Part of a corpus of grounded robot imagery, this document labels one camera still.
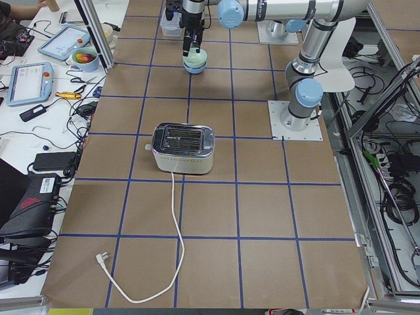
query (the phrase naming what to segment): white power cord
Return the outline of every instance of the white power cord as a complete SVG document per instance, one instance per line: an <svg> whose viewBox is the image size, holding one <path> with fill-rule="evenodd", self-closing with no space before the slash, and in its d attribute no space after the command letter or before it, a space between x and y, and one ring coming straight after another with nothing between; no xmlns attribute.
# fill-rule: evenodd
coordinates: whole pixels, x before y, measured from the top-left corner
<svg viewBox="0 0 420 315"><path fill-rule="evenodd" d="M369 291L370 291L370 288L369 288L369 286L367 286L365 295L363 296L362 304L360 305L360 309L358 311L359 315L362 313L363 309L365 308L365 304L366 304L366 301L368 300L368 296L369 296Z"/></svg>
<svg viewBox="0 0 420 315"><path fill-rule="evenodd" d="M127 294L125 294L125 292L122 290L122 288L120 288L120 286L118 285L118 283L112 278L112 276L110 275L110 273L106 269L105 260L109 257L108 256L108 253L105 252L103 254L97 254L96 255L96 260L98 261L98 264L102 267L102 269L105 272L105 274L107 275L107 277L111 280L112 284L115 285L115 287L123 295L123 297L125 297L125 299L127 301L129 301L130 303L140 304L140 303L148 302L150 300L155 299L156 297L159 297L160 295L164 294L166 291L168 291L169 289L171 289L172 286L173 286L173 284L175 283L175 280L176 280L177 276L178 276L179 270L180 270L181 265L182 265L182 261L184 260L184 253L185 253L184 241L182 240L182 236L181 236L181 232L179 230L177 218L175 216L175 178L174 178L174 174L173 173L171 173L171 174L172 174L172 202L171 202L171 205L172 205L172 218L173 218L173 222L175 223L175 228L177 228L179 241L180 241L181 247L182 247L182 253L181 253L181 258L180 258L180 261L179 261L178 268L175 271L175 274L173 275L173 278L172 278L171 283L166 287L166 289L163 289L159 293L156 293L155 295L152 295L151 297L148 297L147 299L143 299L143 300L132 300L132 299L129 298L129 296Z"/></svg>

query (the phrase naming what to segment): bowl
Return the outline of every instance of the bowl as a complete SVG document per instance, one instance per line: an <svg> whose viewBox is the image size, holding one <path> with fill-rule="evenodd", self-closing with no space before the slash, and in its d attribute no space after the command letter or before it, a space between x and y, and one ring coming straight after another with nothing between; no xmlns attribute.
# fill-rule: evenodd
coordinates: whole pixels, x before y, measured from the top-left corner
<svg viewBox="0 0 420 315"><path fill-rule="evenodd" d="M200 74L201 72L204 71L206 66L207 66L207 63L205 62L204 65L202 65L200 68L191 68L191 67L188 67L184 62L184 68L186 69L186 71L190 72L191 74Z"/></svg>
<svg viewBox="0 0 420 315"><path fill-rule="evenodd" d="M199 52L198 50L198 48L192 48L187 57L182 57L184 65L192 69L198 69L205 65L207 62L207 53L204 49L200 49Z"/></svg>
<svg viewBox="0 0 420 315"><path fill-rule="evenodd" d="M94 56L94 58L88 62L78 62L76 58L78 54L90 54ZM80 70L83 70L86 72L95 71L99 66L98 53L96 52L95 48L92 48L92 47L83 47L76 50L72 54L72 61Z"/></svg>
<svg viewBox="0 0 420 315"><path fill-rule="evenodd" d="M102 26L102 31L104 31L106 41L108 43L111 43L114 30L112 29L111 25L101 24L101 26Z"/></svg>

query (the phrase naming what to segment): tablet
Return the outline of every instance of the tablet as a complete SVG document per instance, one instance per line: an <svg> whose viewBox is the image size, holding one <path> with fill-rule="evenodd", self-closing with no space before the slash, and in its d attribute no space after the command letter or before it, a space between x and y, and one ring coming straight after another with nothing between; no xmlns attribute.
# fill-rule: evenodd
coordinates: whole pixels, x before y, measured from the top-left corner
<svg viewBox="0 0 420 315"><path fill-rule="evenodd" d="M66 26L38 48L38 52L65 61L76 49L85 46L91 36L85 30Z"/></svg>
<svg viewBox="0 0 420 315"><path fill-rule="evenodd" d="M13 67L7 105L19 106L48 100L53 89L53 72L49 62Z"/></svg>

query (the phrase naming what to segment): fruit bowl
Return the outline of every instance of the fruit bowl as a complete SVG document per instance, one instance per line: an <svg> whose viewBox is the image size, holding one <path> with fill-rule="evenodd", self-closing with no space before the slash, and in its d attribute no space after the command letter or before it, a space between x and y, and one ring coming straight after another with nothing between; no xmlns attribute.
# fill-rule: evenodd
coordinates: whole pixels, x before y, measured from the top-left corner
<svg viewBox="0 0 420 315"><path fill-rule="evenodd" d="M80 70L86 72L95 71L99 66L98 53L92 47L83 47L76 50L72 55L72 61Z"/></svg>

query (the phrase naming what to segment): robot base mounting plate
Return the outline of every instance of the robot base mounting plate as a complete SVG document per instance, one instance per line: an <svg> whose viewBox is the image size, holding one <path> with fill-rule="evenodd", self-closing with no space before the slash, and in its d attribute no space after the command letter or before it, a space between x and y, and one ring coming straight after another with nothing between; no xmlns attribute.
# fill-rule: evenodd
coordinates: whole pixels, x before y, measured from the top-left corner
<svg viewBox="0 0 420 315"><path fill-rule="evenodd" d="M282 140L284 138L284 140L322 141L320 124L317 119L311 120L308 127L302 131L292 131L283 126L280 121L280 114L288 106L288 101L268 101L273 140ZM314 117L315 115L316 112L314 110L311 116Z"/></svg>
<svg viewBox="0 0 420 315"><path fill-rule="evenodd" d="M283 38L280 37L271 37L267 34L267 25L271 21L261 21L257 23L258 36L260 39L260 44L270 44L270 45L293 45L296 46L299 44L296 33L287 33Z"/></svg>

